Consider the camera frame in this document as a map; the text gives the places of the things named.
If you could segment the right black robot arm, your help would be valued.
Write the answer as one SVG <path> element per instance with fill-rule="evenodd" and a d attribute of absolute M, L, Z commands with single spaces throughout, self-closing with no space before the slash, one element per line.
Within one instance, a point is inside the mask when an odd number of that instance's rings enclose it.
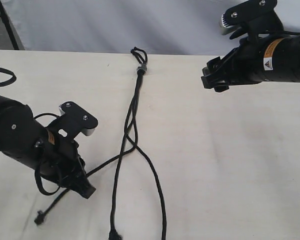
<path fill-rule="evenodd" d="M 204 88 L 217 93 L 262 82 L 300 83 L 300 35 L 242 38 L 227 55 L 208 61 L 202 74 Z"/>

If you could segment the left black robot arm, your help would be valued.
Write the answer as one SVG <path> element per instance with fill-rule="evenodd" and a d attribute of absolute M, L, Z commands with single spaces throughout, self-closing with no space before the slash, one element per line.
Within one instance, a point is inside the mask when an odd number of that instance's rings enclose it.
<path fill-rule="evenodd" d="M 52 195 L 43 187 L 42 180 L 47 180 L 88 199 L 96 188 L 88 180 L 75 138 L 79 133 L 90 136 L 98 120 L 73 101 L 59 109 L 61 115 L 43 126 L 28 105 L 0 96 L 0 152 L 33 169 L 43 195 Z"/>

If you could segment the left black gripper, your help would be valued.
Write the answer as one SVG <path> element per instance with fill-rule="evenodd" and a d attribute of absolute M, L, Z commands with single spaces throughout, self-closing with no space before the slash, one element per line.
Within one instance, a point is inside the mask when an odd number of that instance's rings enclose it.
<path fill-rule="evenodd" d="M 70 188 L 81 197 L 89 199 L 96 188 L 88 180 L 85 162 L 78 152 L 79 144 L 47 127 L 45 131 L 47 136 L 39 138 L 35 144 L 39 150 L 38 164 L 34 169 L 37 186 L 42 188 L 42 179 L 45 179 L 57 184 L 59 188 Z"/>

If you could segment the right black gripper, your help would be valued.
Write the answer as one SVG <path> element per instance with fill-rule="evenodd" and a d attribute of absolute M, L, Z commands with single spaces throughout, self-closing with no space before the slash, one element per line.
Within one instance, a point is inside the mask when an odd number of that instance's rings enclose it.
<path fill-rule="evenodd" d="M 255 85 L 265 81 L 263 57 L 265 41 L 251 42 L 242 39 L 239 46 L 223 59 L 211 59 L 202 69 L 201 81 L 205 89 L 217 93 L 229 90 L 230 86 Z"/>

